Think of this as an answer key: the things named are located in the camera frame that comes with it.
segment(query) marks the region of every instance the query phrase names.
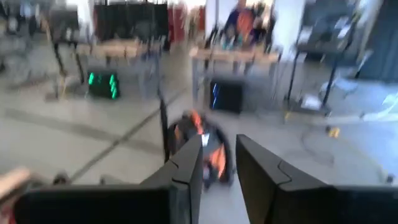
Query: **white wall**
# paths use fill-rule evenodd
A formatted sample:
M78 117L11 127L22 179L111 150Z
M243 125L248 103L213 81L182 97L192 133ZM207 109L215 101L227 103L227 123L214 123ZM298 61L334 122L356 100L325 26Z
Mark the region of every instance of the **white wall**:
M294 57L292 47L299 34L306 0L275 0L277 22L274 28L274 45L283 47L282 59Z
M220 24L225 24L231 11L236 7L238 0L219 0L220 11L218 20Z
M206 1L206 19L205 19L205 34L208 37L211 33L211 30L215 24L215 15L216 15L216 1L215 0L207 0Z
M372 19L377 13L379 5L381 5L381 0L360 0L359 8L362 10L361 19L358 21L359 25L365 25L365 23Z

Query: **concrete floor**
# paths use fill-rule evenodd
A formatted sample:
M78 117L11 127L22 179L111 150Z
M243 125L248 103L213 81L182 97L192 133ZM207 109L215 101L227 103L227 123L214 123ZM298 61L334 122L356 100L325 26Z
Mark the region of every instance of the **concrete floor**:
M166 55L162 62L169 119L193 107L190 62L184 51ZM123 144L115 140L158 110L154 95L142 100L133 83L122 86L118 101L69 99L49 103L44 95L51 83L18 91L0 81L0 173L26 166L51 179L64 170L79 171L77 184L96 184L109 174L139 183L163 161L159 115ZM268 150L322 181L338 185L381 185L386 172L398 175L396 123L340 125L341 136L332 139L322 126L282 122L280 113L233 116L208 111L228 130L234 145L236 134L246 134ZM239 182L230 189L215 185L202 195L200 223L249 223Z

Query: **wooden table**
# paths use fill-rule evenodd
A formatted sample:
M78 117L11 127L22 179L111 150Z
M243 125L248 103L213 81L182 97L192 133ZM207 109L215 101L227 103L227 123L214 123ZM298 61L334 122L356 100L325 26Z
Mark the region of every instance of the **wooden table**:
M79 56L106 58L107 66L111 58L125 60L129 66L135 66L137 62L141 61L136 60L138 58L149 61L155 67L154 75L158 82L161 80L159 70L161 52L161 42L154 42L148 50L148 45L140 44L136 40L110 40L98 45L79 44L76 48L76 54ZM147 93L145 77L143 73L140 73L138 77L140 92L143 96L146 96Z
M277 62L279 61L279 54L264 54L264 49L261 47L255 48L250 51L229 51L229 50L220 50L220 49L200 49L198 47L194 47L191 49L189 56L192 59L192 95L193 100L197 101L198 99L198 91L199 91L199 82L201 77L211 78L214 73L208 72L198 72L198 63L199 61L204 60L216 60L216 61L224 61L224 62L244 62L244 63L252 63L253 65L269 65L269 77L271 81L268 83L268 89L272 93L274 91L273 84L275 82L275 68ZM252 76L245 75L241 76L243 79L250 79Z

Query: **person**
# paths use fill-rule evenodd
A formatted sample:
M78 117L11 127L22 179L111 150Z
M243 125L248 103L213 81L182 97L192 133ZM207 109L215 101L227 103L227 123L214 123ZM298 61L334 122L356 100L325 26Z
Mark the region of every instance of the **person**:
M242 42L242 47L252 46L255 43L254 39L254 23L255 13L252 9L246 8L246 0L238 0L238 4L229 14L224 27L224 34L233 27L236 32L236 36ZM233 63L233 73L237 73L239 67L238 62ZM244 74L247 75L252 67L252 63L246 63L244 68Z

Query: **cable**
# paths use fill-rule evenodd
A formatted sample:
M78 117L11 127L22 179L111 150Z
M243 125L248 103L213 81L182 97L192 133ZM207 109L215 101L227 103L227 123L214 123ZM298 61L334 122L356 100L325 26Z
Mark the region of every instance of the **cable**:
M277 184L277 186L279 187L279 186L281 186L282 184L288 184L288 183L290 183L291 181L292 181L292 176L290 176L290 175L288 175L282 168L281 168L281 165L282 165L282 163L283 163L284 161L280 161L279 163L278 163L278 169L279 169L279 171L281 172L281 173L283 173L287 178L288 178L288 180L285 180L285 181L283 181L283 182L281 182L281 183L278 183Z
M307 152L310 156L314 158L314 160L319 164L324 164L329 167L333 167L335 165L335 157L329 152L324 152L325 154L329 155L329 158L322 158L319 152L314 151L311 147L308 146L306 140L310 136L311 132L313 131L314 126L310 126L308 130L304 131L300 137L300 142L304 151Z

